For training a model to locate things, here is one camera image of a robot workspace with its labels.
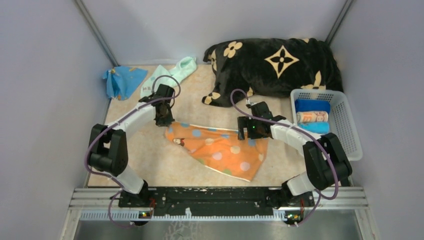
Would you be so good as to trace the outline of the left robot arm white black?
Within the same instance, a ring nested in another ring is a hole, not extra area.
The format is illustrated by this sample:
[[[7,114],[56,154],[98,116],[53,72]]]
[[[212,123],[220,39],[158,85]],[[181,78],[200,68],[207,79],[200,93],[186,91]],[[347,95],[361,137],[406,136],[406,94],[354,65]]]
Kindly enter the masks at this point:
[[[111,178],[121,190],[130,195],[138,207],[149,203],[148,183],[129,166],[128,140],[150,122],[157,127],[168,127],[174,122],[171,100],[175,89],[159,84],[151,95],[142,97],[128,113],[108,125],[92,127],[84,166],[95,175]]]

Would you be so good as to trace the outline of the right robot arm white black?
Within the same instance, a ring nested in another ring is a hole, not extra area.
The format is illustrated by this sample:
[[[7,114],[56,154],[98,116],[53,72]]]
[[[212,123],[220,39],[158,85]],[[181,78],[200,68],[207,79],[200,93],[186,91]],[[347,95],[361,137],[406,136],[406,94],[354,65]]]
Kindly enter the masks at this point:
[[[237,119],[238,139],[270,138],[282,141],[303,156],[306,170],[281,186],[281,199],[287,206],[295,206],[306,192],[320,196],[328,187],[334,192],[324,199],[333,200],[339,192],[339,181],[352,174],[349,159],[334,133],[315,134],[296,126],[281,115],[274,116],[264,102],[247,102],[251,113]]]

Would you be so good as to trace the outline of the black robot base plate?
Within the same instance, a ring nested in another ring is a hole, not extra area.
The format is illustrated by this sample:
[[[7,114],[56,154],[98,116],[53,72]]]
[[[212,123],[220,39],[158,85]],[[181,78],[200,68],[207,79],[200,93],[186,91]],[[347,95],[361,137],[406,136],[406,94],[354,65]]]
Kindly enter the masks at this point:
[[[147,208],[156,217],[271,217],[280,208],[303,215],[315,204],[306,192],[285,199],[280,187],[152,187],[149,200],[141,201],[122,192],[120,208]]]

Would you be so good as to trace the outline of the orange polka dot towel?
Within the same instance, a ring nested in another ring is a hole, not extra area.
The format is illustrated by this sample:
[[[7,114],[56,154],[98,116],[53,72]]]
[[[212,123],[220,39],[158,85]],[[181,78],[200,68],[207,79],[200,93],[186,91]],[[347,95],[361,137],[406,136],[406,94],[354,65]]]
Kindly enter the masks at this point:
[[[165,137],[207,168],[251,182],[267,157],[269,140],[239,140],[238,133],[176,121],[166,129]]]

